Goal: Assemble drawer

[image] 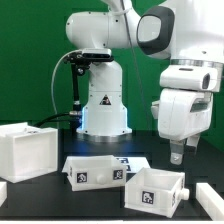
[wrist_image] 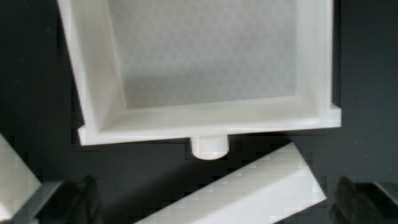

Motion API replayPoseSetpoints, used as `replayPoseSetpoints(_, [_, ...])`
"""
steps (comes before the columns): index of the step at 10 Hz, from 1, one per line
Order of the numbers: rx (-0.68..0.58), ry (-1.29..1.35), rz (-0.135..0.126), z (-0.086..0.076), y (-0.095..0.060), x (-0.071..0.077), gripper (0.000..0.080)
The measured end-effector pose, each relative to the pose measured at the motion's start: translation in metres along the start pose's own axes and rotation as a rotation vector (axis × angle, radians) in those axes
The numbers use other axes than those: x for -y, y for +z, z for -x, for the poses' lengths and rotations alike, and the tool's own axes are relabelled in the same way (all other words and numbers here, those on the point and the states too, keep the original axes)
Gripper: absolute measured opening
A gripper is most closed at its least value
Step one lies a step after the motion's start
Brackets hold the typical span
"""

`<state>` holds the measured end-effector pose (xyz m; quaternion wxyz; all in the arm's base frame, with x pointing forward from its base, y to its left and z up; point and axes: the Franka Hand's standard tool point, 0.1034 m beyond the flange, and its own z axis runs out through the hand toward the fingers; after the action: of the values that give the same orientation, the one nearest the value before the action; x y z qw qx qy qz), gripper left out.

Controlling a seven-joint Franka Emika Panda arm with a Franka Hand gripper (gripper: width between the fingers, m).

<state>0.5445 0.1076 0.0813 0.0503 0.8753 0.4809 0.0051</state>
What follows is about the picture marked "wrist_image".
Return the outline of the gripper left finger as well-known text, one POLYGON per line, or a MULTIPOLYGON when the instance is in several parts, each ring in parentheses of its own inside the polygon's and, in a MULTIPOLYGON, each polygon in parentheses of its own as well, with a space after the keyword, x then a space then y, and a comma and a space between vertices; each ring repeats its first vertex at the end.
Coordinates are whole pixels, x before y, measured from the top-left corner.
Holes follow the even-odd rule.
POLYGON ((98 182, 86 176, 79 182, 45 182, 11 224, 105 224, 98 182))

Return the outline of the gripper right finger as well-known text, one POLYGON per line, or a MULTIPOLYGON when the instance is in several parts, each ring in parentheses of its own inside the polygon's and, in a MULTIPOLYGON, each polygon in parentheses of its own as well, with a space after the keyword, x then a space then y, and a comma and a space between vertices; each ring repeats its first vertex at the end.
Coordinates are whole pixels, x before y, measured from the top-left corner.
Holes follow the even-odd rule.
POLYGON ((398 224, 398 184, 343 177, 329 214, 333 224, 398 224))

